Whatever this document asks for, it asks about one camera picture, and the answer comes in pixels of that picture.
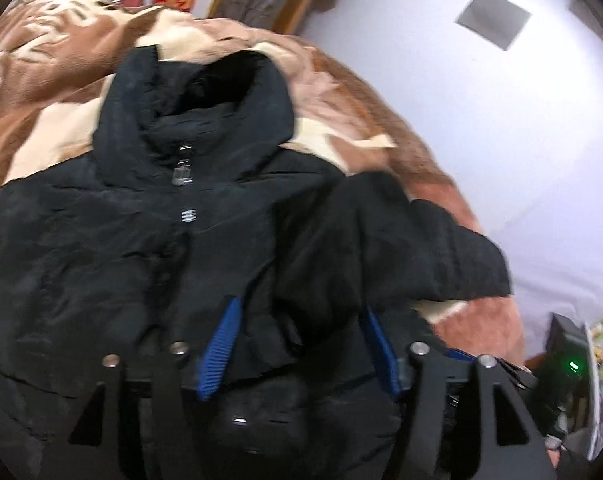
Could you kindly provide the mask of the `black puffer jacket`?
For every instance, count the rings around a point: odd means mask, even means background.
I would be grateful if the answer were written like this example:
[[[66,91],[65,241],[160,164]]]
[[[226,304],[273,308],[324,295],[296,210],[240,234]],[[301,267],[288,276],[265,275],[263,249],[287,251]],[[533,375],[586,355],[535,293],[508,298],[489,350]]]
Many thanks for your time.
[[[400,426],[363,336],[402,364],[419,301],[506,297],[502,252],[386,171],[293,151],[254,51],[133,50],[88,153],[0,188],[0,459],[18,479],[373,479]],[[243,322],[218,391],[198,361]]]

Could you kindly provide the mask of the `brown cream plush blanket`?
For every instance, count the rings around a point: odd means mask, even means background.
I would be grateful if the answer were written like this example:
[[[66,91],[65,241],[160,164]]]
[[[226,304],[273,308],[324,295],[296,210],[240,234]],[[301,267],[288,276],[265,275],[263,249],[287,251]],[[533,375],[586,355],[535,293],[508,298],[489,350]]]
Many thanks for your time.
[[[294,37],[225,18],[198,20],[163,6],[130,12],[100,0],[24,0],[2,14],[0,188],[91,151],[119,66],[145,47],[155,48],[160,60],[197,65],[239,51],[266,55],[285,78],[292,101],[291,150],[317,156],[346,176],[386,171],[410,198],[446,209],[460,226],[484,236],[421,139],[346,67]],[[480,320],[515,326],[511,295],[426,302],[464,301]],[[434,323],[422,302],[414,310],[438,343],[472,354],[507,352],[492,342],[494,327],[457,338],[455,322]]]

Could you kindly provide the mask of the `grey wall panel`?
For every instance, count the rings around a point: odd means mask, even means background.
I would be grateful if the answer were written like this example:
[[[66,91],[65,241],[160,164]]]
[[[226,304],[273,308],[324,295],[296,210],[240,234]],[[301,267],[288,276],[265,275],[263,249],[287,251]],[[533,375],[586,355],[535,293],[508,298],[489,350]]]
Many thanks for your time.
[[[509,0],[472,0],[455,23],[507,51],[529,19],[528,11]]]

